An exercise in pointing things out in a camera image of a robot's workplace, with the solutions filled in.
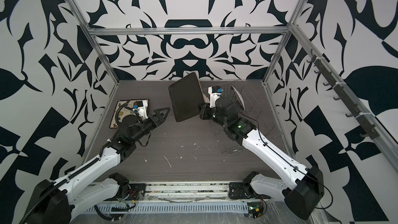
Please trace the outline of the black plate orange rim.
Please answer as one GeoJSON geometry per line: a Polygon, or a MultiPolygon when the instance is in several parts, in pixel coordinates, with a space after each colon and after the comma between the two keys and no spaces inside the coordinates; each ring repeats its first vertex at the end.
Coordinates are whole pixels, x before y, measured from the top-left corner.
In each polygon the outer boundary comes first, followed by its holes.
{"type": "Polygon", "coordinates": [[[169,87],[176,122],[183,122],[200,114],[199,105],[205,102],[196,73],[189,73],[169,87]]]}

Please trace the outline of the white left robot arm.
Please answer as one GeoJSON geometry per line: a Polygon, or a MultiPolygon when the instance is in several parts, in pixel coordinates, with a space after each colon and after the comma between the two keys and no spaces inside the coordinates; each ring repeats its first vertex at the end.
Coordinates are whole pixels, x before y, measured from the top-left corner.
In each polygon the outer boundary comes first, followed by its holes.
{"type": "Polygon", "coordinates": [[[108,170],[127,159],[144,136],[164,123],[170,108],[154,110],[142,121],[127,117],[118,124],[113,139],[108,140],[98,155],[76,170],[52,182],[44,180],[34,189],[22,224],[68,224],[82,212],[114,197],[125,198],[129,180],[114,173],[103,182],[90,184],[108,170]]]}

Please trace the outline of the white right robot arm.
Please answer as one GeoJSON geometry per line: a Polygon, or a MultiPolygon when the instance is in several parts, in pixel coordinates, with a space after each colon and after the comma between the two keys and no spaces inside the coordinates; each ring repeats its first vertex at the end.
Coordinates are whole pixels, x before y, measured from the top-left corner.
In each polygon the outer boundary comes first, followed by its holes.
{"type": "Polygon", "coordinates": [[[282,199],[289,210],[302,220],[308,220],[324,196],[323,173],[317,167],[307,167],[289,157],[261,133],[257,120],[241,113],[227,97],[214,104],[198,105],[200,118],[220,125],[232,141],[236,141],[265,162],[283,181],[268,183],[257,174],[248,178],[257,195],[282,199]]]}

